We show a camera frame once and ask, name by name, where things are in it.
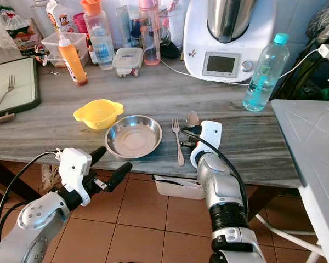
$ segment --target stainless steel bowl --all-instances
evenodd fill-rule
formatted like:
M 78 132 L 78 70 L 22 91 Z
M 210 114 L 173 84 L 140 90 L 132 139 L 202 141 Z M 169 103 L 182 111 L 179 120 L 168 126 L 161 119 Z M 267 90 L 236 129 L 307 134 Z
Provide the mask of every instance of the stainless steel bowl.
M 143 115 L 131 115 L 120 119 L 105 135 L 107 150 L 126 159 L 148 155 L 161 140 L 162 129 L 159 123 Z

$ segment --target orange squeeze bottle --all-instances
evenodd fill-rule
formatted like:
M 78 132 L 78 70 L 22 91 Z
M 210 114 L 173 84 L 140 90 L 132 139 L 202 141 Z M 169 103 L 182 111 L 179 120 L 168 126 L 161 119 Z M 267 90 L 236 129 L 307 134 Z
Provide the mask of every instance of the orange squeeze bottle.
M 87 84 L 88 79 L 81 61 L 79 60 L 76 48 L 69 39 L 65 38 L 62 33 L 60 34 L 59 50 L 74 84 L 77 86 Z

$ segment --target bowl handle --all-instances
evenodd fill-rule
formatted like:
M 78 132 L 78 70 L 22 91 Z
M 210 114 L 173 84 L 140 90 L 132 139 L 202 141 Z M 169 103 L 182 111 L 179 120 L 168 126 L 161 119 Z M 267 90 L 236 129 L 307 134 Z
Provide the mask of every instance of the bowl handle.
M 83 120 L 83 108 L 79 108 L 73 113 L 73 117 L 76 119 L 76 121 L 81 122 Z
M 114 107 L 115 107 L 115 110 L 116 110 L 116 114 L 117 115 L 120 115 L 124 112 L 123 110 L 123 105 L 118 103 L 118 102 L 114 102 Z

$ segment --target metal fork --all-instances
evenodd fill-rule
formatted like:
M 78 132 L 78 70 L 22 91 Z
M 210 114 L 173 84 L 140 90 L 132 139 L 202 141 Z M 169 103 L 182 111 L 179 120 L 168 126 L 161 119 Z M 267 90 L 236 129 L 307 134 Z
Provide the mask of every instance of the metal fork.
M 183 166 L 184 165 L 184 156 L 183 156 L 183 153 L 181 152 L 179 138 L 178 138 L 178 132 L 180 131 L 178 119 L 172 119 L 172 131 L 175 133 L 175 137 L 177 138 L 178 164 L 179 164 L 179 166 Z
M 15 75 L 9 76 L 9 87 L 7 88 L 7 92 L 1 97 L 0 104 L 4 100 L 6 94 L 8 94 L 10 91 L 12 91 L 15 88 Z

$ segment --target yellow plastic bowl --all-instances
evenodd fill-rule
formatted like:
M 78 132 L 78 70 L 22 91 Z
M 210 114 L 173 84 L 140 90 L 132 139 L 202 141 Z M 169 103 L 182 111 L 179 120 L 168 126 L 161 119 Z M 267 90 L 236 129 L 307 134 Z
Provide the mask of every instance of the yellow plastic bowl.
M 117 116 L 123 113 L 123 105 L 111 100 L 93 100 L 73 113 L 78 122 L 84 122 L 94 130 L 111 127 Z

